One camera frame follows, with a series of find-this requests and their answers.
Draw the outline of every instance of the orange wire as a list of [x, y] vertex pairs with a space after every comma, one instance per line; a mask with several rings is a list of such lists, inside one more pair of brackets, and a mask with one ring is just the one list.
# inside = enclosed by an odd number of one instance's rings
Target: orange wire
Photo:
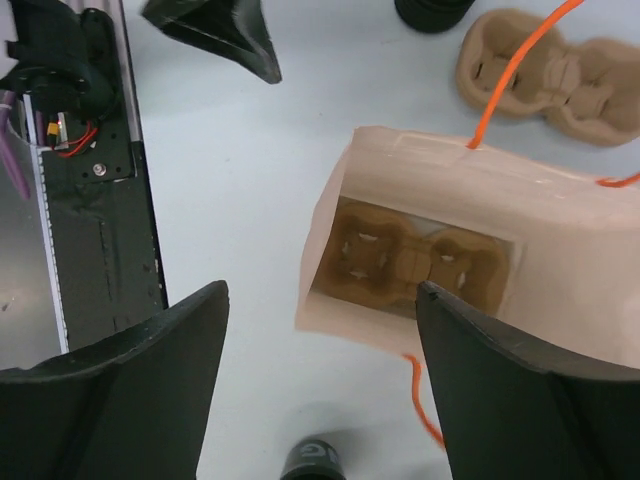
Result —
[[416, 413], [418, 414], [418, 417], [420, 417], [420, 421], [422, 422], [422, 425], [424, 425], [424, 428], [429, 432], [429, 435], [433, 437], [436, 443], [440, 445], [443, 450], [446, 450], [442, 433], [438, 430], [438, 427], [429, 420], [429, 417], [424, 413], [424, 409], [420, 403], [420, 378], [422, 376], [422, 365], [420, 365], [418, 359], [413, 355], [403, 355], [403, 357], [409, 360], [413, 366], [411, 400], [413, 400], [413, 406], [416, 409]]
[[596, 183], [602, 187], [622, 188], [638, 181], [640, 181], [640, 172], [636, 173], [635, 175], [631, 175], [630, 177], [623, 178], [622, 180], [613, 180], [610, 177], [601, 178], [600, 180], [597, 180]]
[[495, 90], [491, 94], [491, 98], [489, 99], [489, 103], [487, 104], [487, 107], [482, 114], [480, 123], [478, 123], [478, 126], [476, 127], [476, 133], [471, 141], [467, 144], [468, 148], [476, 149], [478, 148], [478, 145], [482, 143], [482, 138], [487, 131], [489, 122], [491, 121], [491, 116], [493, 115], [496, 107], [498, 106], [498, 103], [500, 102], [500, 97], [502, 97], [505, 88], [507, 88], [507, 85], [509, 84], [509, 80], [511, 80], [511, 77], [524, 59], [525, 55], [538, 42], [538, 40], [540, 40], [542, 36], [558, 22], [558, 20], [560, 20], [582, 2], [584, 2], [584, 0], [567, 0], [562, 4], [562, 6], [554, 10], [554, 12], [549, 15], [536, 30], [534, 30], [529, 38], [527, 38], [522, 43], [522, 45], [520, 45], [520, 48], [518, 48], [516, 53], [513, 54], [513, 57], [511, 57], [511, 60], [509, 60], [507, 68], [505, 68], [504, 73], [500, 77]]

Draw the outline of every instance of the black cylinder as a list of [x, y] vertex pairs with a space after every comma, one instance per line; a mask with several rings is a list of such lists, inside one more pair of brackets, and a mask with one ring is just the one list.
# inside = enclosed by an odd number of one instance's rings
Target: black cylinder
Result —
[[345, 477], [335, 449], [312, 438], [289, 452], [280, 480], [345, 480]]
[[475, 0], [395, 0], [404, 23], [423, 33], [441, 33], [462, 20]]

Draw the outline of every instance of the white table surface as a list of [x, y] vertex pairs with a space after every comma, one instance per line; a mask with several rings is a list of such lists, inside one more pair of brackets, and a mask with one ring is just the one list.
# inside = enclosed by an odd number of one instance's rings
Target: white table surface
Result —
[[[483, 11], [547, 14], [560, 0], [476, 0], [452, 31], [427, 36], [392, 0], [264, 0], [284, 81], [269, 86], [222, 58], [165, 38], [125, 0], [170, 301], [226, 279], [231, 316], [199, 479], [279, 478], [300, 438], [330, 432], [349, 480], [450, 478], [411, 404], [402, 359], [296, 333], [299, 260], [312, 210], [352, 129], [385, 125], [471, 135], [479, 115], [452, 74]], [[587, 0], [561, 23], [571, 41], [640, 43], [638, 0]], [[640, 170], [640, 143], [599, 149], [540, 118], [495, 119], [485, 141], [608, 175]], [[435, 410], [425, 378], [423, 401]]]

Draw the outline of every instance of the screw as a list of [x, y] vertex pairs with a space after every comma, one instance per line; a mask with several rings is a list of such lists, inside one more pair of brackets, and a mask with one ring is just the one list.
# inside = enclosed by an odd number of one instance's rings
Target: screw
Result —
[[93, 173], [95, 173], [97, 177], [104, 177], [107, 174], [107, 166], [104, 163], [96, 163], [93, 166]]

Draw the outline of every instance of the red wire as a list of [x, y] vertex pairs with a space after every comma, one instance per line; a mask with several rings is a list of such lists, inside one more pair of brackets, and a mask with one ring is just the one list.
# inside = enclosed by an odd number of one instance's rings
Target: red wire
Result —
[[72, 142], [67, 142], [67, 145], [75, 145], [76, 143], [80, 143], [82, 140], [85, 139], [87, 135], [89, 135], [90, 131], [91, 131], [91, 122], [87, 122], [87, 129], [84, 131], [82, 136], [77, 140], [74, 140]]
[[87, 143], [93, 140], [93, 137], [96, 136], [96, 133], [98, 133], [98, 127], [95, 127], [93, 130], [91, 130], [91, 132], [89, 132], [88, 135], [85, 135], [76, 148], [74, 148], [70, 152], [63, 152], [59, 153], [58, 155], [62, 158], [73, 157], [78, 152], [80, 152], [87, 145]]

